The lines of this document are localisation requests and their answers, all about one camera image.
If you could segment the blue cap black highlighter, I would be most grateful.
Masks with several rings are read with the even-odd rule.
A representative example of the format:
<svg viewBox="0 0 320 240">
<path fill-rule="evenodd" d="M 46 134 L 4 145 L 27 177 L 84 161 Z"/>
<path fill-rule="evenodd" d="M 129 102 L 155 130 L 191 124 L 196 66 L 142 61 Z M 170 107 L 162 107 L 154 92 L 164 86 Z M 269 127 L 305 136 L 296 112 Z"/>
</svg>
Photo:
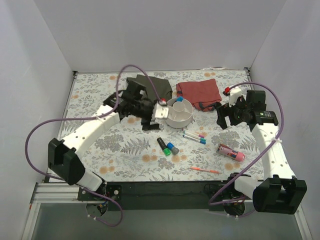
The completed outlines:
<svg viewBox="0 0 320 240">
<path fill-rule="evenodd" d="M 184 98 L 182 96 L 179 96 L 177 99 L 176 99 L 176 102 L 182 102 L 184 100 Z"/>
</svg>

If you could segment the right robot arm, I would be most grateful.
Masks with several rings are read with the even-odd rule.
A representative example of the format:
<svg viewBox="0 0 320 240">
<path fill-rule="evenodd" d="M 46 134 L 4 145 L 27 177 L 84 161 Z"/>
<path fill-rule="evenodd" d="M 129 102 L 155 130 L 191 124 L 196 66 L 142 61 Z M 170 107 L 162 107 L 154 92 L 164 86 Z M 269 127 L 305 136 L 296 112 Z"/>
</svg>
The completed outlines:
<svg viewBox="0 0 320 240">
<path fill-rule="evenodd" d="M 237 199 L 245 195 L 253 202 L 257 212 L 293 215 L 296 213 L 307 192 L 304 180 L 297 179 L 292 171 L 278 134 L 281 128 L 273 111 L 267 110 L 266 93 L 263 90 L 248 90 L 242 95 L 238 87 L 226 88 L 224 95 L 228 103 L 217 108 L 217 124 L 227 128 L 226 117 L 236 126 L 246 123 L 249 126 L 263 164 L 263 181 L 239 173 L 231 177 L 225 185 L 227 195 Z"/>
</svg>

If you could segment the green cap black highlighter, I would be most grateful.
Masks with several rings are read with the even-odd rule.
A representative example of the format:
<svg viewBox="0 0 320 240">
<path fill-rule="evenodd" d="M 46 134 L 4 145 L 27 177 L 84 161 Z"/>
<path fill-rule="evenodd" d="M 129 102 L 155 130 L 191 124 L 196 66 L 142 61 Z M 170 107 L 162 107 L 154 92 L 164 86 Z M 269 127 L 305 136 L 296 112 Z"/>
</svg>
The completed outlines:
<svg viewBox="0 0 320 240">
<path fill-rule="evenodd" d="M 165 142 L 163 141 L 163 139 L 161 137 L 158 137 L 157 142 L 160 146 L 160 148 L 162 149 L 163 153 L 165 156 L 169 156 L 171 154 L 169 148 L 167 147 L 167 145 L 165 144 Z"/>
</svg>

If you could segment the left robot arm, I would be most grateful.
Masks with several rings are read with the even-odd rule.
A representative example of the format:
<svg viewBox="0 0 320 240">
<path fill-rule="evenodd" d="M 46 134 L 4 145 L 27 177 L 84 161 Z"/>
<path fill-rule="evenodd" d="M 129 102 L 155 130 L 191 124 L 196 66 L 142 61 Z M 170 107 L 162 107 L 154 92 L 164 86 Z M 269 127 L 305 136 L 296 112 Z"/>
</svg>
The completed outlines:
<svg viewBox="0 0 320 240">
<path fill-rule="evenodd" d="M 63 139 L 53 138 L 48 144 L 48 168 L 68 185 L 89 190 L 95 200 L 106 196 L 106 181 L 84 167 L 81 158 L 101 135 L 130 115 L 141 118 L 144 131 L 157 130 L 155 121 L 166 119 L 169 108 L 165 101 L 150 100 L 144 94 L 145 86 L 131 82 L 125 90 L 108 97 L 93 115 L 78 129 Z"/>
</svg>

